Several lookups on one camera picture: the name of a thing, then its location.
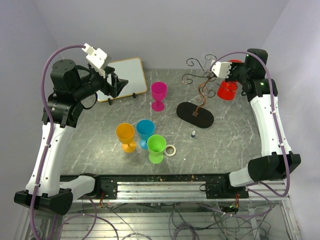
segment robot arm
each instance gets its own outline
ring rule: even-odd
[[[247,51],[257,55],[265,64],[267,63],[268,54],[265,50],[248,49]],[[242,85],[242,95],[247,96],[251,105],[261,138],[261,157],[250,160],[247,167],[231,172],[229,174],[231,186],[242,187],[263,180],[284,179],[286,170],[271,110],[269,81],[265,78],[266,72],[261,64],[247,55],[244,63],[217,62],[211,71],[218,78],[224,78],[226,82],[237,81]],[[291,173],[301,163],[301,158],[299,154],[293,154],[285,136],[279,115],[278,90],[275,81],[273,79],[271,81],[275,116]]]
[[[14,196],[14,201],[18,204],[26,207],[31,204],[50,124],[54,125],[53,136],[44,160],[34,207],[64,215],[70,209],[73,200],[83,195],[94,196],[99,193],[99,176],[93,174],[82,174],[72,181],[60,182],[63,159],[78,118],[84,109],[81,101],[99,90],[116,98],[128,81],[118,79],[114,73],[115,69],[108,66],[111,58],[100,48],[96,50],[85,44],[83,51],[88,53],[86,57],[89,62],[88,68],[76,65],[70,59],[59,60],[52,66],[50,77],[54,92],[49,96],[47,104],[54,122],[49,122],[48,115],[44,111],[39,153],[25,190],[17,192]],[[87,71],[88,76],[81,79],[78,70]],[[107,82],[108,75],[111,76],[111,84]]]

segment black cable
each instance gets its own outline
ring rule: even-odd
[[[90,109],[92,109],[92,108],[94,107],[94,105],[96,105],[96,103],[97,103],[97,101],[98,101],[98,94],[95,93],[94,95],[95,95],[95,101],[94,101],[93,105],[90,106],[90,107],[85,107],[85,106],[82,104],[83,109],[85,109],[85,110],[90,110]]]
[[[121,204],[120,206],[117,206],[117,207],[115,207],[115,208],[110,207],[110,209],[116,210],[116,209],[118,209],[118,208],[120,208],[120,207],[122,207],[122,206],[124,206],[124,205],[127,205],[127,204],[128,204],[128,203],[123,203],[123,204]]]
[[[264,233],[265,233],[264,236],[266,237],[266,236],[268,236],[268,234],[269,234],[269,232],[270,232],[271,224],[268,223],[267,221],[263,221],[263,222],[265,222],[266,224],[269,225],[268,231],[266,231],[266,230],[264,230],[262,227],[260,227],[260,228],[264,231]]]
[[[182,219],[182,221],[186,224],[187,222],[184,220],[184,218],[182,217],[182,215],[181,215],[181,213],[179,212],[179,210],[176,208],[176,207],[174,207],[173,208],[173,211],[174,210],[176,210],[176,212],[179,214],[179,216],[180,216],[180,218]],[[175,228],[177,228],[177,225],[174,223],[174,215],[172,215],[172,224],[175,226]],[[195,230],[197,230],[197,231],[202,231],[202,230],[207,230],[207,229],[215,229],[214,227],[212,227],[212,226],[214,226],[214,225],[217,225],[217,223],[216,222],[214,222],[214,223],[212,223],[212,224],[210,224],[210,225],[208,225],[208,226],[206,226],[206,227],[194,227],[194,229]]]

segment gray marble table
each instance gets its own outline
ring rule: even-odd
[[[70,140],[62,167],[62,175],[93,174],[204,174],[227,173],[244,168],[250,159],[261,156],[261,141],[254,115],[246,97],[240,95],[233,101],[218,96],[209,98],[204,108],[214,116],[210,128],[201,129],[181,120],[176,108],[181,102],[198,104],[198,84],[203,79],[194,79],[193,84],[181,81],[185,73],[196,74],[198,70],[147,69],[145,78],[148,88],[157,81],[168,85],[165,110],[151,109],[154,101],[151,92],[139,94],[136,99],[116,99],[112,105],[98,102],[91,110],[84,110]],[[83,104],[90,106],[94,98]],[[165,137],[167,144],[176,147],[174,156],[165,156],[160,164],[148,159],[148,150],[139,146],[133,153],[125,153],[116,136],[120,123],[134,127],[141,119],[155,123],[155,133]],[[191,138],[192,131],[196,137]]]

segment red mug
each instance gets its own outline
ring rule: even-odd
[[[242,63],[242,61],[237,59],[231,59],[229,60],[229,62]],[[226,82],[225,80],[223,80],[222,83],[220,84],[217,95],[219,98],[223,100],[231,101],[235,98],[237,89],[238,89],[237,81]]]

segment whiteboard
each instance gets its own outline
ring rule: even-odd
[[[97,91],[99,102],[105,102],[108,101],[108,99],[119,99],[132,96],[133,93],[136,95],[143,94],[148,90],[144,69],[139,57],[113,61],[109,63],[108,66],[115,68],[114,72],[118,75],[119,79],[128,80],[129,83],[122,89],[119,96],[116,98],[106,96],[101,91]],[[111,84],[110,74],[108,75],[107,81]]]

